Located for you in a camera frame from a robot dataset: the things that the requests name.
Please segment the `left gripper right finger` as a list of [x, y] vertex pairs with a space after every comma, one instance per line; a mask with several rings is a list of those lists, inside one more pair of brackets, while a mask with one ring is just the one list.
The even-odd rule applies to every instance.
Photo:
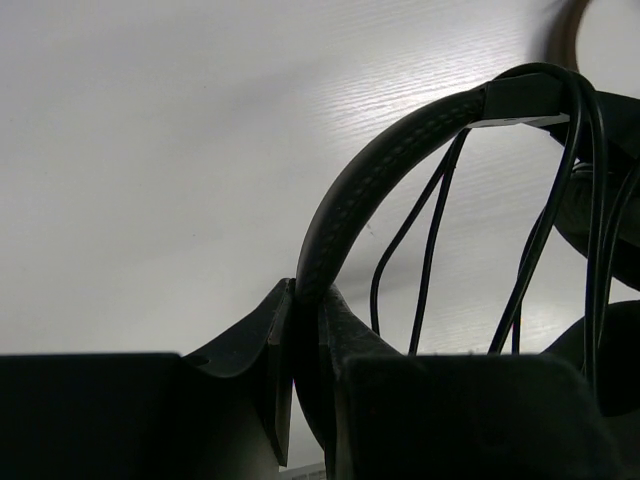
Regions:
[[319, 425], [331, 479], [389, 479], [405, 360], [332, 286], [318, 306]]

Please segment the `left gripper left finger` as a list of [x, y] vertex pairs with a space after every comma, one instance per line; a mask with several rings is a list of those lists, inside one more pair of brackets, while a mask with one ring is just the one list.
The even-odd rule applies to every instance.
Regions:
[[295, 281], [279, 280], [259, 305], [185, 360], [220, 380], [245, 378], [278, 464], [288, 462], [293, 379], [291, 318]]

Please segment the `black headphones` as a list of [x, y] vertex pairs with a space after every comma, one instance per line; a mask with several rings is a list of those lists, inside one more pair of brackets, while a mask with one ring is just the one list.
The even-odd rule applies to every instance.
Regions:
[[520, 349], [525, 292], [552, 230], [587, 260], [585, 313], [551, 346], [598, 389], [600, 408], [622, 452], [639, 456], [639, 306], [611, 303], [610, 285], [639, 285], [639, 102], [596, 90], [583, 76], [545, 63], [512, 68], [494, 80], [422, 107], [371, 141], [320, 203], [298, 260], [295, 297], [314, 315], [355, 240], [389, 192], [441, 146], [447, 153], [425, 187], [440, 220], [460, 151], [474, 128], [506, 122], [547, 131], [563, 148], [513, 290], [489, 350]]

